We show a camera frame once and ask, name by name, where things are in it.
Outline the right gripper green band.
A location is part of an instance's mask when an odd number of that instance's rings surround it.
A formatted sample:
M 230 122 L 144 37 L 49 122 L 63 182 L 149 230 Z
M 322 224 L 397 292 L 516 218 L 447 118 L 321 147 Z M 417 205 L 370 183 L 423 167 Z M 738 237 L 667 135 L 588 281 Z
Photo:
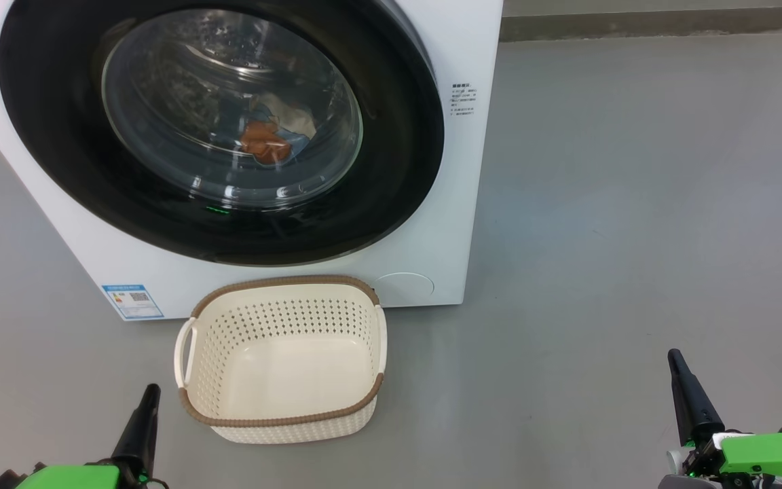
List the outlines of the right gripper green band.
M 667 354 L 679 442 L 661 488 L 782 488 L 782 427 L 776 433 L 725 431 L 683 354 Z

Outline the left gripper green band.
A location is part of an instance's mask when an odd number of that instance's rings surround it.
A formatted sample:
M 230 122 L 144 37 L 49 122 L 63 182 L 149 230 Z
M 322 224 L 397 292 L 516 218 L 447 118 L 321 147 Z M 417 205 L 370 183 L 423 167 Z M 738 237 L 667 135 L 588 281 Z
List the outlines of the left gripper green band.
M 149 384 L 112 453 L 112 460 L 84 465 L 38 463 L 31 474 L 9 469 L 0 474 L 0 488 L 167 488 L 152 477 L 161 389 Z

